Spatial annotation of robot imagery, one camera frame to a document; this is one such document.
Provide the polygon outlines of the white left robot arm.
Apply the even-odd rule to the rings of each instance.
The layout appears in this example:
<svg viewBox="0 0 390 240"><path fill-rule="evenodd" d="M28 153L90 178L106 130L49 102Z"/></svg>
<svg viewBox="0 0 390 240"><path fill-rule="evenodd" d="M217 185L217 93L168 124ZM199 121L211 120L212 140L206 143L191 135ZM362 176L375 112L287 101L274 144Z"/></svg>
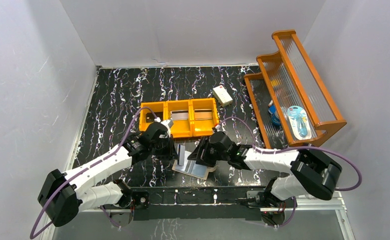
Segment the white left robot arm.
<svg viewBox="0 0 390 240"><path fill-rule="evenodd" d="M105 185L99 185L99 182L150 156L167 160L177 158L172 126L170 119L151 123L146 131L129 135L122 144L78 168L64 173L58 169L50 172L38 202L52 224L64 226L78 213L104 205L147 209L149 194L146 191L133 190L121 179Z"/></svg>

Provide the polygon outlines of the white card black stripe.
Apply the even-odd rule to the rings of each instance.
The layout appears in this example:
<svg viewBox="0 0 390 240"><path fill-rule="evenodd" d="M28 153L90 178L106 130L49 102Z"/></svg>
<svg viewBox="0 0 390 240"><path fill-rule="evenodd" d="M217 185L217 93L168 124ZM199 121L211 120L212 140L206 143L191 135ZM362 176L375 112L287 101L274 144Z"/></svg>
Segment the white card black stripe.
<svg viewBox="0 0 390 240"><path fill-rule="evenodd" d="M181 144L177 145L177 154L178 154L177 166L182 167L186 163L186 151L184 145Z"/></svg>

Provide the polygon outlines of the beige leather card holder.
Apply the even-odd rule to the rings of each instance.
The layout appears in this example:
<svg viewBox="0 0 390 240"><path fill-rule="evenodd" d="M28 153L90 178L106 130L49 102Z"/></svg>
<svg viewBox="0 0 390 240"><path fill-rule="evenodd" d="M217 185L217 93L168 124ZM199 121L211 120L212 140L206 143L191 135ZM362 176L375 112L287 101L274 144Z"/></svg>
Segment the beige leather card holder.
<svg viewBox="0 0 390 240"><path fill-rule="evenodd" d="M172 170L201 180L207 180L208 175L216 170L215 167L207 167L197 164L196 161L184 159L182 165L178 165L176 160L173 164Z"/></svg>

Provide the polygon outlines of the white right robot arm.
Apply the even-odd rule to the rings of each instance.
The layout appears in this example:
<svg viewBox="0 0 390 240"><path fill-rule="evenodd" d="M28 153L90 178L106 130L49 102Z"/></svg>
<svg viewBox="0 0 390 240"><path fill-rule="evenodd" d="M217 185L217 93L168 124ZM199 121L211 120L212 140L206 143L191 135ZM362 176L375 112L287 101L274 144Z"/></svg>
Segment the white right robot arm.
<svg viewBox="0 0 390 240"><path fill-rule="evenodd" d="M202 137L188 160L206 167L225 161L239 170L270 170L286 173L271 180L264 196L283 201L300 195L321 200L332 198L342 167L319 148L301 146L286 149L265 149L236 144L224 132Z"/></svg>

